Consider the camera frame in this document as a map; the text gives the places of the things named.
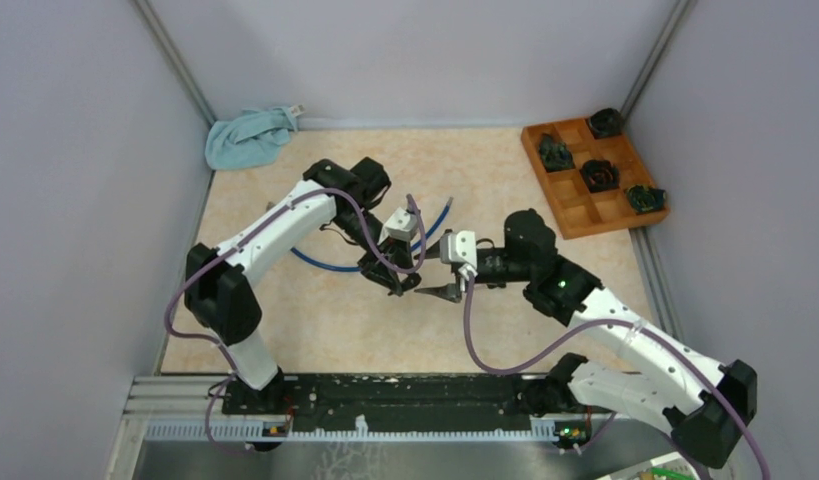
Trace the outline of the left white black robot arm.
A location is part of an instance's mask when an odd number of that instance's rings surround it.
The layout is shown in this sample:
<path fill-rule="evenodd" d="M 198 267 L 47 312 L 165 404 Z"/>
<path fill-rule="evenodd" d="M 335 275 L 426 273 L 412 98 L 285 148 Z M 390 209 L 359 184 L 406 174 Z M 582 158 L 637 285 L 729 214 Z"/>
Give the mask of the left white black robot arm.
<path fill-rule="evenodd" d="M 283 200 L 247 228 L 215 247 L 199 243 L 187 255 L 183 301 L 247 388 L 245 399 L 262 414 L 285 399 L 282 370 L 262 339 L 263 311 L 255 288 L 274 264 L 310 233 L 333 225 L 363 255 L 357 265 L 367 280 L 401 296 L 421 280 L 422 259 L 412 246 L 426 243 L 414 198 L 385 221 L 373 213 L 391 180 L 365 157 L 352 168 L 322 159 L 311 165 Z"/>

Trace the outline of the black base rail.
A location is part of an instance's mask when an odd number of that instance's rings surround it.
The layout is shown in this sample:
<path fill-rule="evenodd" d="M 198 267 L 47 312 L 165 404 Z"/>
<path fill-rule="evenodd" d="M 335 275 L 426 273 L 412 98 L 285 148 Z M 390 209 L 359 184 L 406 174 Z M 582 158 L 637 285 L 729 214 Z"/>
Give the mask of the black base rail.
<path fill-rule="evenodd" d="M 520 432 L 590 410 L 542 375 L 287 373 L 261 391 L 235 380 L 222 399 L 227 415 L 278 415 L 297 433 L 350 431 L 358 418 L 374 433 Z"/>

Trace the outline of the dark green object left tray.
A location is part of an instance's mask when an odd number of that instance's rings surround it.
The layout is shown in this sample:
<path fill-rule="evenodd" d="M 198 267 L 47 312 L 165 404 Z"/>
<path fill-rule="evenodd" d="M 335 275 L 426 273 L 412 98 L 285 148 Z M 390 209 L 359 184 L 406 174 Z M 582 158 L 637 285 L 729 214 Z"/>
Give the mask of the dark green object left tray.
<path fill-rule="evenodd" d="M 548 173 L 574 169 L 573 155 L 564 142 L 543 134 L 538 144 L 540 161 Z"/>

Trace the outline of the dark object centre tray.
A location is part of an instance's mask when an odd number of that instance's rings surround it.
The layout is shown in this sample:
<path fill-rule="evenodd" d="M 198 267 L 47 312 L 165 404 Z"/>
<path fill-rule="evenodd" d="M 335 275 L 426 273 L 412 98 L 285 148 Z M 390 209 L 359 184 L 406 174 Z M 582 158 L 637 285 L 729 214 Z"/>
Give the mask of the dark object centre tray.
<path fill-rule="evenodd" d="M 609 160 L 591 159 L 580 169 L 581 178 L 590 193 L 600 193 L 619 188 L 619 169 Z"/>

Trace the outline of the wooden compartment tray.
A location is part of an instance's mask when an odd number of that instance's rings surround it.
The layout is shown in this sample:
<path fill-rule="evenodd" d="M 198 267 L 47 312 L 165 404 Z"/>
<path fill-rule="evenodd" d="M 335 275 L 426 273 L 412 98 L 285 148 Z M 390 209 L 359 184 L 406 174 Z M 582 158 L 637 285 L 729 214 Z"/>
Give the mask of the wooden compartment tray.
<path fill-rule="evenodd" d="M 670 212 L 622 132 L 588 117 L 526 126 L 521 142 L 564 239 L 658 224 Z"/>

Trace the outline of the dark green object tray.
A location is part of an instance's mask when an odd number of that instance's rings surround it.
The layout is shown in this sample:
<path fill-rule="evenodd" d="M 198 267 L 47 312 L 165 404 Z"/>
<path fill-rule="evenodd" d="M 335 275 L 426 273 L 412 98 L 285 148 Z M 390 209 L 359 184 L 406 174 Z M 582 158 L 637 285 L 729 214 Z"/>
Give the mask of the dark green object tray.
<path fill-rule="evenodd" d="M 627 188 L 624 194 L 637 215 L 662 211 L 666 205 L 666 192 L 648 185 L 633 185 Z"/>
<path fill-rule="evenodd" d="M 564 142 L 543 134 L 538 144 L 540 161 L 548 173 L 574 169 L 573 155 Z"/>

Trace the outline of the blue cable lock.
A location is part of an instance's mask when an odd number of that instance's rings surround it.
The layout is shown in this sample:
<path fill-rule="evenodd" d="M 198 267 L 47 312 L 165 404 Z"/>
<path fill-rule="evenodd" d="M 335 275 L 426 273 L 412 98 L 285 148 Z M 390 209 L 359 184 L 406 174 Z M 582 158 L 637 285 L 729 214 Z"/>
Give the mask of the blue cable lock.
<path fill-rule="evenodd" d="M 452 209 L 453 202 L 454 202 L 454 197 L 450 196 L 446 200 L 444 206 L 442 207 L 441 211 L 436 216 L 433 223 L 426 228 L 425 239 L 426 239 L 427 242 L 431 241 L 432 236 L 443 225 L 444 221 L 446 220 L 448 214 L 450 213 L 450 211 Z M 361 272 L 361 268 L 359 266 L 357 266 L 357 265 L 336 264 L 336 263 L 332 263 L 332 262 L 326 262 L 326 261 L 323 261 L 323 260 L 318 260 L 318 259 L 316 259 L 316 258 L 314 258 L 314 257 L 312 257 L 312 256 L 310 256 L 310 255 L 308 255 L 306 253 L 303 253 L 301 250 L 299 250 L 297 248 L 292 248 L 290 250 L 290 252 L 296 258 L 298 258 L 299 260 L 303 261 L 304 263 L 306 263 L 306 264 L 308 264 L 310 266 L 318 268 L 318 269 L 322 269 L 322 270 L 326 270 L 326 271 L 330 271 L 330 272 L 336 272 L 336 273 L 347 273 L 347 274 L 360 273 Z"/>

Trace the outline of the dark green object right tray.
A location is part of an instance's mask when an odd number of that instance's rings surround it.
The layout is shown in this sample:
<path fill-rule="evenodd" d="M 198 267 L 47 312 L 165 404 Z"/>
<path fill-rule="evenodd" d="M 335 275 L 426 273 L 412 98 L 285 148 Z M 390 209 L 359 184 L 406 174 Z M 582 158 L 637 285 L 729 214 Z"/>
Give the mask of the dark green object right tray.
<path fill-rule="evenodd" d="M 637 215 L 662 211 L 666 205 L 666 192 L 648 185 L 633 185 L 627 188 L 624 194 Z"/>

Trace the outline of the dark object top tray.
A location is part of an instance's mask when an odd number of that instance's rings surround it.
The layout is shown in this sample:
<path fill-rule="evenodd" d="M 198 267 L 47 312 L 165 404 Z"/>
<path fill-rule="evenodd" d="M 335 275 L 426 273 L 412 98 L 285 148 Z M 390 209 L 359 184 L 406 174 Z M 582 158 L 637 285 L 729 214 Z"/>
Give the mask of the dark object top tray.
<path fill-rule="evenodd" d="M 594 139 L 612 138 L 623 133 L 625 118 L 615 108 L 604 108 L 589 116 L 586 125 Z"/>

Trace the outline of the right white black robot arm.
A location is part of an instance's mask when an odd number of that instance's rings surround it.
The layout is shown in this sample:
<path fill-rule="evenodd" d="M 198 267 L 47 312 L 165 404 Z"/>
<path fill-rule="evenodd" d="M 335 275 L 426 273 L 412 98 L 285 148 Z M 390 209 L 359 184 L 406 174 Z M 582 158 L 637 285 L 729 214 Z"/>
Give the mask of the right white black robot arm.
<path fill-rule="evenodd" d="M 762 476 L 770 477 L 749 428 L 758 396 L 758 376 L 750 365 L 701 354 L 637 314 L 598 277 L 559 253 L 555 232 L 536 211 L 510 214 L 503 233 L 503 244 L 490 248 L 470 230 L 421 240 L 419 256 L 441 261 L 454 276 L 430 294 L 461 304 L 463 319 L 470 322 L 479 285 L 519 283 L 537 312 L 564 326 L 566 339 L 586 334 L 631 366 L 624 373 L 566 354 L 524 394 L 532 414 L 573 412 L 580 405 L 607 409 L 666 434 L 694 461 L 713 469 L 723 468 L 745 442 Z"/>

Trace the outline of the light blue towel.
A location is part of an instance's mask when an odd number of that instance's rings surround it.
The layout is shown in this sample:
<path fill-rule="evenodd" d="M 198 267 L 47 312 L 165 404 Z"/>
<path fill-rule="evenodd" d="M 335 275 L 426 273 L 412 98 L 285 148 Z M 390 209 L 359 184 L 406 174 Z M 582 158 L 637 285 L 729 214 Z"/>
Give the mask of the light blue towel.
<path fill-rule="evenodd" d="M 208 167 L 214 171 L 242 170 L 274 163 L 281 149 L 299 130 L 303 105 L 246 109 L 232 120 L 216 121 L 204 148 Z"/>

